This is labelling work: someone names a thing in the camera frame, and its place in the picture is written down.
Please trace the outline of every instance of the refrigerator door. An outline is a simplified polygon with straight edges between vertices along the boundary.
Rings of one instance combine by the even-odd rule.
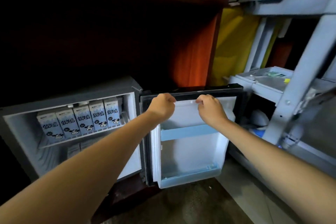
[[[237,122],[246,103],[243,87],[190,87],[170,94],[177,100],[174,114],[144,138],[148,184],[157,182],[160,188],[168,188],[219,175],[229,140],[204,123],[195,100],[200,94],[211,94],[220,100],[228,118]],[[141,112],[157,95],[141,94]]]

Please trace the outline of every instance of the person's left arm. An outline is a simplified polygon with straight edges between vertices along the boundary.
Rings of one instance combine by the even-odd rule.
[[[0,207],[0,223],[86,223],[142,138],[173,114],[175,101],[158,95],[145,113],[36,180]]]

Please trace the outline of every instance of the wire shelf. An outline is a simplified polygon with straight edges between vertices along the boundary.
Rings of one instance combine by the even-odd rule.
[[[41,140],[40,140],[39,145],[38,145],[38,149],[43,149],[43,148],[47,148],[47,147],[51,147],[51,146],[55,146],[55,145],[64,144],[64,143],[74,141],[74,140],[77,140],[77,139],[80,139],[80,138],[83,138],[83,137],[87,137],[87,136],[92,136],[92,135],[99,136],[99,134],[102,133],[102,132],[106,132],[106,131],[113,130],[113,129],[116,129],[116,128],[121,128],[126,123],[128,123],[128,121],[129,121],[129,118],[128,118],[127,113],[122,112],[120,114],[120,123],[119,124],[116,124],[116,125],[111,126],[111,127],[102,128],[102,129],[99,129],[99,130],[93,130],[93,131],[90,131],[86,134],[81,134],[79,136],[73,136],[71,138],[66,138],[65,140],[60,140],[56,143],[51,143],[48,140],[47,136],[45,134],[42,134],[41,135]]]

